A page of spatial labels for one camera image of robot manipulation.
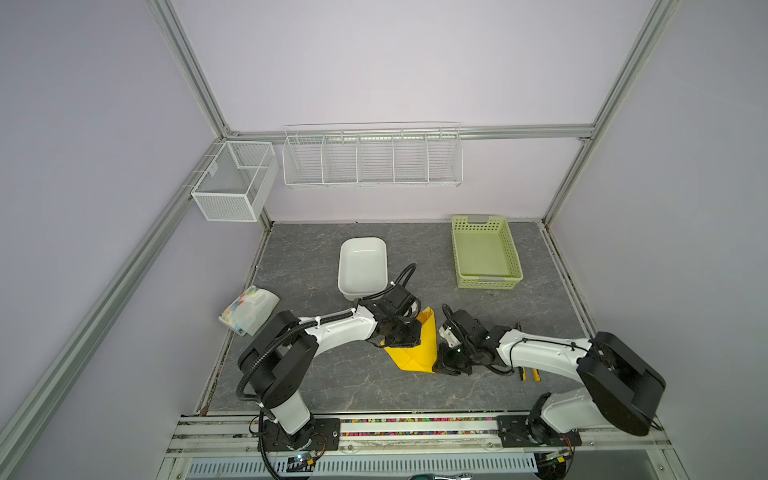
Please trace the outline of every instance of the robotic arm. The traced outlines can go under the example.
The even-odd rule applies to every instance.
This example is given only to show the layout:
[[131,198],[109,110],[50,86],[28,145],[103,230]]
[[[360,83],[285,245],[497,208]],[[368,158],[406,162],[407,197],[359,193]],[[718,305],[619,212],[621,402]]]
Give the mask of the robotic arm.
[[[290,311],[276,314],[238,360],[243,378],[237,397],[257,401],[281,425],[293,448],[305,446],[314,420],[298,388],[315,356],[355,340],[379,348],[420,343],[416,316],[421,306],[405,288],[414,270],[415,264],[409,265],[385,290],[342,312],[315,317],[296,317]],[[607,424],[632,435],[648,433],[666,384],[610,333],[600,332],[593,339],[557,339],[507,326],[487,330],[464,310],[454,313],[444,305],[443,312],[446,321],[439,335],[447,343],[439,345],[433,372],[457,376],[484,366],[508,375],[525,366],[584,385],[537,400],[526,422],[527,436],[534,442],[546,445],[572,429]],[[256,395],[244,392],[248,384]]]

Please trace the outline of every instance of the yellow object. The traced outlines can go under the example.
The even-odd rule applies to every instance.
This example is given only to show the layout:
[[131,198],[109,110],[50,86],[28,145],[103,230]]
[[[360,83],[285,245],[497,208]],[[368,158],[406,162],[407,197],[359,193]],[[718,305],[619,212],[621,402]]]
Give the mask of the yellow object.
[[432,366],[437,361],[435,312],[431,308],[426,308],[417,318],[422,323],[421,345],[409,349],[387,347],[385,350],[401,370],[432,373]]

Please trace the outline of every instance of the green plastic basket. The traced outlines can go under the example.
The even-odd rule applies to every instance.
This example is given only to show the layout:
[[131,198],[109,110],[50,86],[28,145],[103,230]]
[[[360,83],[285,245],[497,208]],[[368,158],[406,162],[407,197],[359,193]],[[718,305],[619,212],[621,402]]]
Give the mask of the green plastic basket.
[[458,288],[511,290],[523,280],[504,217],[456,215],[451,239]]

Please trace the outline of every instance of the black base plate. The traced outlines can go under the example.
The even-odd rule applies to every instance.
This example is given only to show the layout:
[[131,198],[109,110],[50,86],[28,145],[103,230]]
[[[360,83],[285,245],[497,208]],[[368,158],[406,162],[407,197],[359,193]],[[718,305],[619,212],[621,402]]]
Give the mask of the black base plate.
[[326,451],[339,449],[339,438],[341,437],[341,420],[339,419],[315,419],[313,433],[322,433],[322,435],[313,435],[312,441],[307,447],[302,449],[291,448],[291,441],[282,427],[275,422],[264,421],[264,437],[261,441],[264,443],[264,449],[268,452],[291,452],[323,449],[323,443],[326,444]]
[[[508,447],[539,447],[542,444],[533,443],[528,438],[528,427],[525,425],[527,415],[500,415],[496,417],[498,422],[498,436],[502,439],[502,446]],[[581,436],[578,432],[567,432],[558,434],[557,438],[553,438],[549,443],[544,446],[547,447],[565,447],[568,446],[567,442],[563,439],[563,436],[568,437],[571,440],[571,445],[574,447],[581,446]]]

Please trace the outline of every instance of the wire rack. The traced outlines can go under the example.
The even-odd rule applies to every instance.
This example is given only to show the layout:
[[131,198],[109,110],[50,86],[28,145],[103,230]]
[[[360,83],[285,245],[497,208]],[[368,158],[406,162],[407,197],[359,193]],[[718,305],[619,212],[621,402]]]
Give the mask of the wire rack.
[[459,185],[458,128],[366,134],[288,134],[285,182],[292,188]]
[[270,142],[226,141],[192,197],[208,220],[257,222],[278,170]]

